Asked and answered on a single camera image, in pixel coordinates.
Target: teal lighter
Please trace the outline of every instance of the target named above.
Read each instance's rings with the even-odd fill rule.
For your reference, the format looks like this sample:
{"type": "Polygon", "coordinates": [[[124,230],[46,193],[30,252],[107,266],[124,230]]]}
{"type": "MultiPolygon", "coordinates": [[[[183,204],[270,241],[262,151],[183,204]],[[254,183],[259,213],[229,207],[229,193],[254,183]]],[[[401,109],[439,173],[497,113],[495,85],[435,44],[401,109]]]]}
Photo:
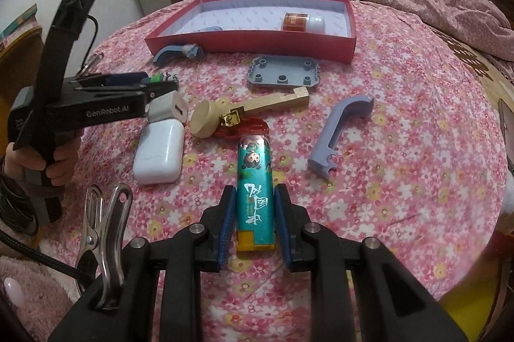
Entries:
{"type": "Polygon", "coordinates": [[[243,135],[237,147],[237,250],[275,248],[269,139],[243,135]]]}

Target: white case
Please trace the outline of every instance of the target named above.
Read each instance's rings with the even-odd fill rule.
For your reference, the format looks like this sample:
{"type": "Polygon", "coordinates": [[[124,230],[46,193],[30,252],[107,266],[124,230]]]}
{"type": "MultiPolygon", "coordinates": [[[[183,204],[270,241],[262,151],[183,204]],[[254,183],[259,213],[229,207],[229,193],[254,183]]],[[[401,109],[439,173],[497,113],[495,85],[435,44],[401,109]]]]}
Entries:
{"type": "Polygon", "coordinates": [[[185,130],[177,119],[148,124],[134,158],[138,185],[172,183],[181,174],[185,130]]]}

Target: brass key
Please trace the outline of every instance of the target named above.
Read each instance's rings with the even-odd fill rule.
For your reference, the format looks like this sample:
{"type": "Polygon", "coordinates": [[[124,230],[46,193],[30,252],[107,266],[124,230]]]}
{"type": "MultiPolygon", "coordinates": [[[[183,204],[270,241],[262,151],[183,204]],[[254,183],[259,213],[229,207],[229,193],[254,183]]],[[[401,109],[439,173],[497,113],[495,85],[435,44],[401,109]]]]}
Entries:
{"type": "Polygon", "coordinates": [[[235,126],[243,116],[253,116],[269,109],[282,110],[308,104],[309,91],[306,87],[295,88],[292,94],[267,94],[239,103],[220,104],[204,100],[194,109],[189,129],[192,135],[206,138],[212,136],[220,124],[235,126]]]}

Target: yellow lighter base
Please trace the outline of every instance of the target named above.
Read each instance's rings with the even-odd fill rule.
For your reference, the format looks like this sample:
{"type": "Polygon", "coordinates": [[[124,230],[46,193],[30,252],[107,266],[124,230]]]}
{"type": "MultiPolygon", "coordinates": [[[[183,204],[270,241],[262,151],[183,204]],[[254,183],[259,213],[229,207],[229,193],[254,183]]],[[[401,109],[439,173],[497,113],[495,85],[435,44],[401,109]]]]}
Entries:
{"type": "Polygon", "coordinates": [[[274,250],[275,244],[270,245],[256,245],[253,242],[252,230],[240,230],[237,232],[237,246],[238,252],[251,252],[256,250],[274,250]]]}

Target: gray plastic tray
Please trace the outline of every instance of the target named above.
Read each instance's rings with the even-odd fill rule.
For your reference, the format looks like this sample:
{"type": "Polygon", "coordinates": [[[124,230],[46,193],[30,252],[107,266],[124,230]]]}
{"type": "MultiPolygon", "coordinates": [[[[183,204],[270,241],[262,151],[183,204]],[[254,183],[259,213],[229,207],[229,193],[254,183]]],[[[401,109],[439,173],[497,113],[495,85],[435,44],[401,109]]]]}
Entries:
{"type": "Polygon", "coordinates": [[[310,58],[264,55],[252,61],[247,79],[255,86],[310,88],[320,81],[320,66],[310,58]]]}

